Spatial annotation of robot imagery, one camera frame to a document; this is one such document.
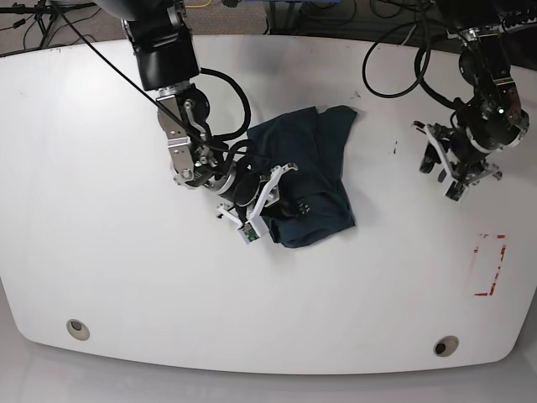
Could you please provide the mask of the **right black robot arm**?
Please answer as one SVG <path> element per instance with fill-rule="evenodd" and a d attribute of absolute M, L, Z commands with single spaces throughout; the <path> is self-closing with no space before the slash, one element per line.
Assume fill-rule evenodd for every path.
<path fill-rule="evenodd" d="M 158 119 L 168 140 L 175 182 L 187 189 L 204 188 L 223 199 L 220 216 L 252 228 L 257 220 L 289 220 L 304 213 L 281 183 L 294 164 L 276 164 L 245 139 L 251 107 L 243 89 L 228 75 L 200 67 L 186 6 L 182 1 L 100 1 L 118 18 L 133 47 L 144 92 L 157 91 Z M 193 79 L 212 76 L 238 95 L 244 118 L 239 129 L 212 133 L 210 104 Z"/>

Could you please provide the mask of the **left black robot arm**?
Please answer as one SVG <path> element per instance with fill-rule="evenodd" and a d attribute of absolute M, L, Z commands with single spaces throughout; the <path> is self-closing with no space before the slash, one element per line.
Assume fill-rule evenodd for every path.
<path fill-rule="evenodd" d="M 439 1 L 436 5 L 446 32 L 430 41 L 461 41 L 458 67 L 473 96 L 467 102 L 450 101 L 422 81 L 424 91 L 452 111 L 451 126 L 414 122 L 414 127 L 428 139 L 420 172 L 429 174 L 440 165 L 438 181 L 445 186 L 445 196 L 459 201 L 483 178 L 502 179 L 502 171 L 487 157 L 517 146 L 528 132 L 529 115 L 522 108 L 502 35 L 535 24 L 536 3 Z"/>

